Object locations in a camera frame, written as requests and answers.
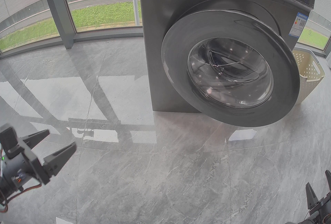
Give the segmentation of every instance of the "energy label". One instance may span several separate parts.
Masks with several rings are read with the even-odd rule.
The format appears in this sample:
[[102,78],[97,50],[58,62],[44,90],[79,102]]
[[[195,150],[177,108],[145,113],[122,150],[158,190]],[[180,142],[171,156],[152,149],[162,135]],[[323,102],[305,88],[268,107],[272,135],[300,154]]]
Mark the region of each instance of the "energy label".
[[307,20],[307,15],[298,12],[289,35],[299,38],[302,30],[304,29],[304,26],[306,25]]

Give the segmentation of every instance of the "front-load washing machine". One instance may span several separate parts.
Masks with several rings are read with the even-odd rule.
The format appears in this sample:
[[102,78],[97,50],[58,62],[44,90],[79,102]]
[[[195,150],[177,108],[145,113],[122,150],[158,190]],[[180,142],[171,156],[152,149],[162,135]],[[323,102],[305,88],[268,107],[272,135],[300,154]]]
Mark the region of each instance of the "front-load washing machine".
[[154,111],[202,112],[243,127],[294,106],[292,50],[315,0],[141,0]]

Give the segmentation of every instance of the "laundry basket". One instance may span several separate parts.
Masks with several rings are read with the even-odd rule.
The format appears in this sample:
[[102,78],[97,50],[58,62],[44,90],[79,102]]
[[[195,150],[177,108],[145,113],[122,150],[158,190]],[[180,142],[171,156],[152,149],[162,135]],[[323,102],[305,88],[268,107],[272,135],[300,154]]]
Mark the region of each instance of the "laundry basket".
[[306,48],[295,47],[293,55],[300,73],[300,92],[296,104],[302,101],[316,88],[325,77],[325,72],[315,54]]

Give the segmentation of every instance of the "green lawn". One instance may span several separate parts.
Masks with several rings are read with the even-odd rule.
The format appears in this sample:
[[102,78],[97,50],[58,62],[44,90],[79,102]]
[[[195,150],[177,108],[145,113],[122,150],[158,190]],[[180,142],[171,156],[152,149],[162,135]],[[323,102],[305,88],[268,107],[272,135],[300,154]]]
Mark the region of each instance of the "green lawn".
[[[138,9],[141,17],[140,2],[138,2]],[[77,31],[135,25],[132,2],[87,7],[74,10],[71,12],[71,15]],[[49,18],[0,39],[0,49],[10,50],[24,44],[58,35],[53,18]]]
[[328,37],[321,35],[320,33],[313,31],[312,29],[304,28],[298,42],[311,45],[313,47],[323,50],[328,40]]

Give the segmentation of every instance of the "gray tile floor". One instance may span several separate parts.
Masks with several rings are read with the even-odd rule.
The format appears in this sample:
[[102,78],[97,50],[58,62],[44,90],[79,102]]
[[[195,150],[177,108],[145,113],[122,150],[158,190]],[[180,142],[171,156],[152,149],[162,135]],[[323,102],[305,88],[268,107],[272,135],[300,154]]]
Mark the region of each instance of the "gray tile floor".
[[57,177],[2,220],[48,223],[284,224],[307,213],[305,184],[327,192],[331,71],[267,127],[153,112],[142,38],[47,48],[0,61],[0,125],[49,135],[43,157],[79,146]]

